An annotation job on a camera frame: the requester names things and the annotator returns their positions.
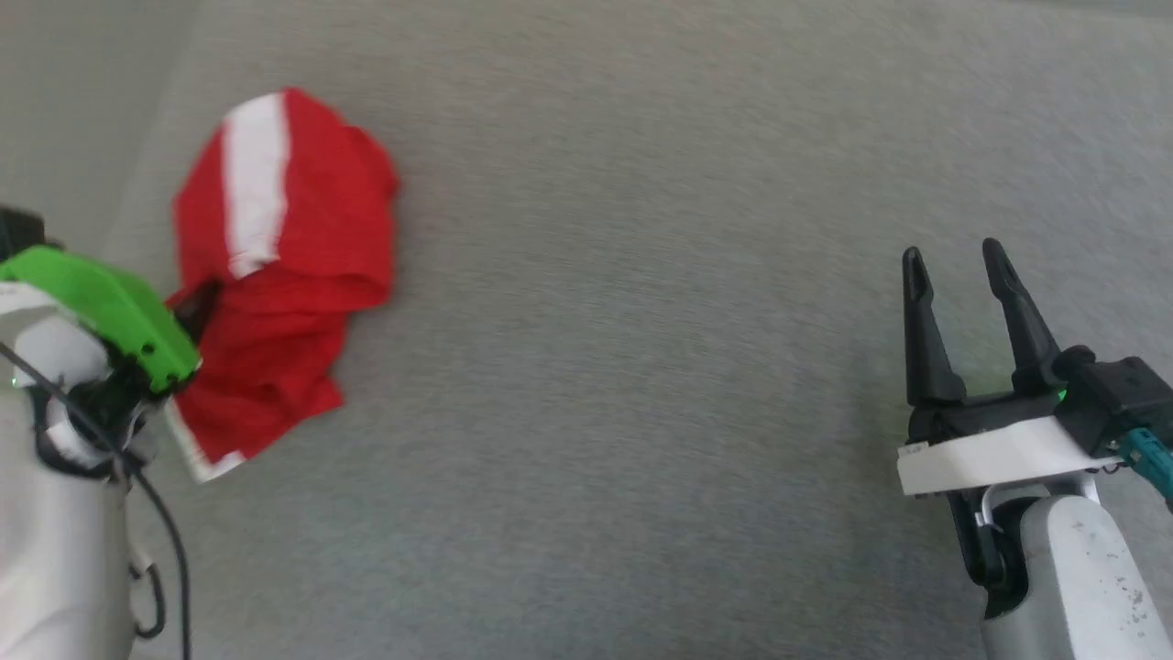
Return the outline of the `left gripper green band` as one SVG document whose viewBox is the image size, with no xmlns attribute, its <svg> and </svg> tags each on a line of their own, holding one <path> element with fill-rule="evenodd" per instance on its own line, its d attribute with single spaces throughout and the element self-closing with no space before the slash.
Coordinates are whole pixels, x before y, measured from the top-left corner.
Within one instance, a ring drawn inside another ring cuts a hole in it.
<svg viewBox="0 0 1173 660">
<path fill-rule="evenodd" d="M 4 358 L 18 385 L 50 394 L 84 438 L 117 438 L 135 413 L 201 370 L 202 338 L 223 285 L 168 305 L 130 272 L 48 244 L 4 260 Z"/>
</svg>

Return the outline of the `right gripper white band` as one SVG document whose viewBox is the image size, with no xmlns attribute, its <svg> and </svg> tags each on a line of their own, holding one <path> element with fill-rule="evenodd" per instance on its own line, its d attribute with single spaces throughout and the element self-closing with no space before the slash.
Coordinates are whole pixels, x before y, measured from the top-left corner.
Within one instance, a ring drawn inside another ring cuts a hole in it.
<svg viewBox="0 0 1173 660">
<path fill-rule="evenodd" d="M 1055 419 L 1060 349 L 1001 241 L 981 243 L 986 279 L 1001 301 L 1013 352 L 1013 393 L 965 400 L 933 309 L 934 290 L 918 247 L 902 256 L 906 402 L 913 406 L 896 469 L 908 497 L 941 496 L 1107 468 L 1118 456 L 1089 456 Z"/>
</svg>

